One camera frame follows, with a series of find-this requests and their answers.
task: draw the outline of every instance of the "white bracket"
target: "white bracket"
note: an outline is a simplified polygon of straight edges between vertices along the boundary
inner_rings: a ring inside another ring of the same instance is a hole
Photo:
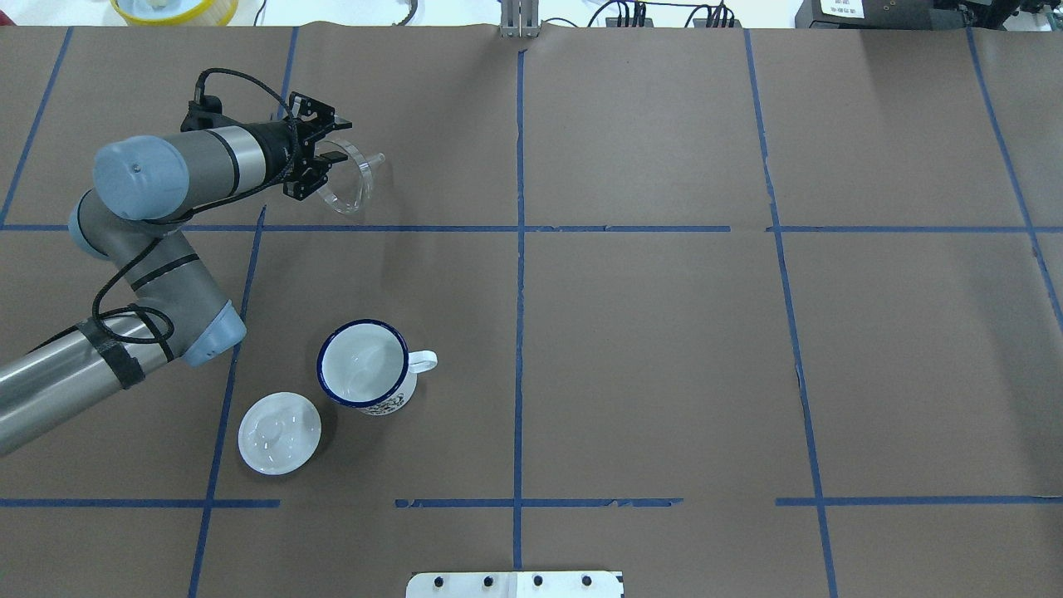
[[[539,37],[539,0],[502,0],[503,37]]]
[[[618,571],[417,574],[406,598],[623,598]]]

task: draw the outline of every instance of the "yellow container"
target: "yellow container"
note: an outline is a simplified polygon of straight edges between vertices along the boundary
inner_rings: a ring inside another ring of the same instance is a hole
[[[239,0],[169,0],[152,8],[146,0],[111,0],[115,12],[131,25],[224,25]]]

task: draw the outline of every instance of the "white label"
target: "white label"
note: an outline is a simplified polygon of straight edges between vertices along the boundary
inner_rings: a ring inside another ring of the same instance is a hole
[[[863,18],[863,0],[820,0],[820,7],[825,15],[850,19]]]

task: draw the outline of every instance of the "mug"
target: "mug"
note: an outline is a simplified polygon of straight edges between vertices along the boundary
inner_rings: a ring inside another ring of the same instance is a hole
[[[439,363],[432,352],[409,353],[392,326],[374,320],[345,324],[318,354],[318,382],[332,399],[369,415],[387,415],[405,406],[417,375]]]

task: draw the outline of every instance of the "blue mug rim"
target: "blue mug rim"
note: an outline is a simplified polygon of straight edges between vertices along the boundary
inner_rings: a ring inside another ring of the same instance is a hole
[[[328,385],[325,383],[325,376],[324,376],[324,373],[322,372],[322,365],[324,364],[325,351],[328,349],[328,345],[332,345],[333,340],[335,340],[336,337],[338,337],[339,334],[343,332],[344,330],[347,330],[347,329],[349,329],[351,327],[354,327],[354,326],[362,325],[362,324],[372,324],[372,325],[385,328],[385,329],[388,330],[388,332],[390,332],[391,335],[393,335],[395,339],[399,340],[399,344],[402,346],[402,355],[403,355],[402,374],[399,375],[399,380],[395,380],[394,386],[392,386],[391,390],[388,391],[387,393],[384,393],[383,395],[381,395],[379,397],[377,397],[377,398],[375,398],[375,399],[373,399],[371,401],[356,403],[356,401],[349,401],[349,400],[347,400],[347,399],[338,396],[336,393],[333,393],[332,390],[328,389]],[[360,321],[354,321],[354,322],[349,322],[349,323],[344,324],[343,326],[337,328],[332,335],[330,335],[328,339],[325,339],[325,342],[321,344],[321,352],[318,353],[318,385],[321,386],[321,390],[324,391],[325,394],[328,395],[328,397],[332,400],[336,401],[337,404],[339,404],[341,406],[345,406],[345,407],[367,408],[367,407],[373,407],[375,405],[378,405],[378,404],[383,403],[385,399],[387,399],[388,397],[390,397],[391,395],[393,395],[399,390],[399,387],[402,386],[403,380],[406,380],[406,375],[408,373],[409,373],[409,347],[406,346],[406,340],[402,338],[402,335],[400,335],[399,331],[395,330],[395,328],[393,326],[391,326],[390,324],[388,324],[386,322],[382,322],[382,321],[377,321],[377,320],[364,319],[364,320],[360,320]]]

